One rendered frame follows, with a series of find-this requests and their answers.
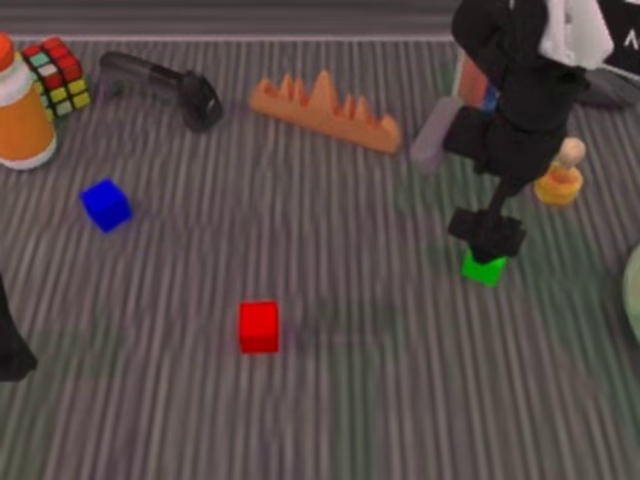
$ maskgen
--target blue cube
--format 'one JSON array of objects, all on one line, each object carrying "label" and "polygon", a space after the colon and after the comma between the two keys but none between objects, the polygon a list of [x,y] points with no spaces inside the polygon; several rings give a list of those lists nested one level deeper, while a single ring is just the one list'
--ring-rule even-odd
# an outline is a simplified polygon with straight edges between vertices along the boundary
[{"label": "blue cube", "polygon": [[82,192],[80,200],[91,220],[104,233],[133,216],[127,196],[109,178]]}]

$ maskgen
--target rubber duck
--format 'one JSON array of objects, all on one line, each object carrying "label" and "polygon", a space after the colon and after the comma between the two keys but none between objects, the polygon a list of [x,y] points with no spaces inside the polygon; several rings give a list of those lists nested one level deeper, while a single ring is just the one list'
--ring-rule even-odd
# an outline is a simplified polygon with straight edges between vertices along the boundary
[{"label": "rubber duck", "polygon": [[584,178],[576,165],[586,154],[587,147],[582,140],[566,138],[547,173],[534,182],[533,189],[538,199],[547,205],[571,204],[584,184]]}]

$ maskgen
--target rubik's cube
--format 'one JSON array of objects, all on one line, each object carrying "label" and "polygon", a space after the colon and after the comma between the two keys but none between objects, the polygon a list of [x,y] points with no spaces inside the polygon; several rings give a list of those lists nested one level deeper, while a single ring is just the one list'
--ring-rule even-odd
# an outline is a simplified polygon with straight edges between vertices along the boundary
[{"label": "rubik's cube", "polygon": [[62,40],[49,38],[22,50],[50,120],[91,103],[82,66]]}]

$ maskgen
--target red box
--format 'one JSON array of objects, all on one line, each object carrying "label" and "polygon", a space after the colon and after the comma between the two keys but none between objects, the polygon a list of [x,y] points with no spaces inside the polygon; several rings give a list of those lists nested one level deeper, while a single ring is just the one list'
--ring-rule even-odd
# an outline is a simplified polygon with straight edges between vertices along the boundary
[{"label": "red box", "polygon": [[30,45],[24,50],[22,50],[22,55],[25,57],[33,57],[34,55],[39,54],[42,51],[40,45]]},{"label": "red box", "polygon": [[44,83],[47,91],[55,90],[56,88],[60,88],[64,85],[64,79],[60,73],[52,73],[42,79],[42,83]]},{"label": "red box", "polygon": [[71,51],[64,45],[53,47],[47,50],[47,52],[49,53],[49,56],[53,58],[54,61],[58,60],[59,58],[64,58],[67,55],[71,55]]},{"label": "red box", "polygon": [[67,55],[56,61],[56,65],[62,70],[62,76],[67,83],[82,78],[82,67],[73,55]]},{"label": "red box", "polygon": [[280,348],[278,304],[272,301],[241,303],[238,335],[242,353],[277,353]]},{"label": "red box", "polygon": [[60,45],[64,46],[64,43],[62,42],[60,37],[51,37],[51,38],[47,38],[44,42],[41,43],[41,45],[42,45],[42,48],[49,51],[52,48],[59,47]]}]

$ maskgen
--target bottle cap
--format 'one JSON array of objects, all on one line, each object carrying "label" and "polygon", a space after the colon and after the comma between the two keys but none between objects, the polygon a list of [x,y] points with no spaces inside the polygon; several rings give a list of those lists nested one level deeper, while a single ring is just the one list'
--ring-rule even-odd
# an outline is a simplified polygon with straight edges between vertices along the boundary
[{"label": "bottle cap", "polygon": [[16,51],[9,35],[0,33],[0,72],[9,68],[15,59]]}]

